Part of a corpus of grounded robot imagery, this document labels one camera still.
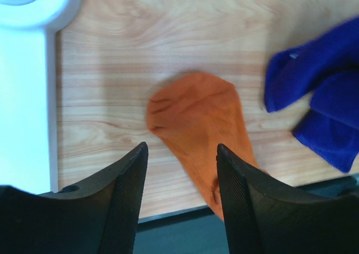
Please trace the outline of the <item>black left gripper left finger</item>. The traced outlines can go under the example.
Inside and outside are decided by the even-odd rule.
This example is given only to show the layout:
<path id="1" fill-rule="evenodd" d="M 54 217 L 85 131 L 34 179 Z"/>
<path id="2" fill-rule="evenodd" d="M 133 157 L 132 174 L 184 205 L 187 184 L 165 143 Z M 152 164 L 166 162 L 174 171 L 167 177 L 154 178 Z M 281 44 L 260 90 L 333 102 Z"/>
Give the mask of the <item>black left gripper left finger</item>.
<path id="1" fill-rule="evenodd" d="M 2 186 L 1 252 L 132 253 L 147 166 L 142 142 L 57 193 Z"/>

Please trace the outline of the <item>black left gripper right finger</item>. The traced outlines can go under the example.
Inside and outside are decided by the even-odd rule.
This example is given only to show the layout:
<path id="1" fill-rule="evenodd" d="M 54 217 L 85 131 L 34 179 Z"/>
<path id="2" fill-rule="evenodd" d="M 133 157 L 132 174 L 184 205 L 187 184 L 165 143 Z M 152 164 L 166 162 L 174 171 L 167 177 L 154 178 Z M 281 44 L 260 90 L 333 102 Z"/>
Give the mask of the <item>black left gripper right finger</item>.
<path id="1" fill-rule="evenodd" d="M 358 176 L 292 187 L 222 144 L 217 170 L 230 253 L 358 252 Z"/>

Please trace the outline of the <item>orange sock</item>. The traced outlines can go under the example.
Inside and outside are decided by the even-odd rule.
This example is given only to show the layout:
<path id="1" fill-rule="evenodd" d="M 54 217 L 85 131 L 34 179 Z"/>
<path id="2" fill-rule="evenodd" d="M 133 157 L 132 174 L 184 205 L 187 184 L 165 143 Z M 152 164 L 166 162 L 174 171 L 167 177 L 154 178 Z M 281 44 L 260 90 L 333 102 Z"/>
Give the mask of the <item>orange sock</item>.
<path id="1" fill-rule="evenodd" d="M 217 147 L 224 144 L 255 168 L 252 144 L 236 87 L 206 72 L 194 72 L 155 93 L 146 122 L 184 167 L 213 213 L 223 220 Z"/>

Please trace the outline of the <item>purple cloth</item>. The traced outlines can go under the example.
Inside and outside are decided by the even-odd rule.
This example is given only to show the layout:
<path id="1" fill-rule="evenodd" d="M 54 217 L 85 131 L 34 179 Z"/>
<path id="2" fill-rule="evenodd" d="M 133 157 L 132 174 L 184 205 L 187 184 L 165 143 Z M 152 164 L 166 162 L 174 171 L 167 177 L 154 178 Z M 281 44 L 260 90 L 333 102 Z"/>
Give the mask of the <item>purple cloth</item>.
<path id="1" fill-rule="evenodd" d="M 278 112 L 312 93 L 293 136 L 348 173 L 358 155 L 358 17 L 275 54 L 265 76 L 264 104 Z"/>

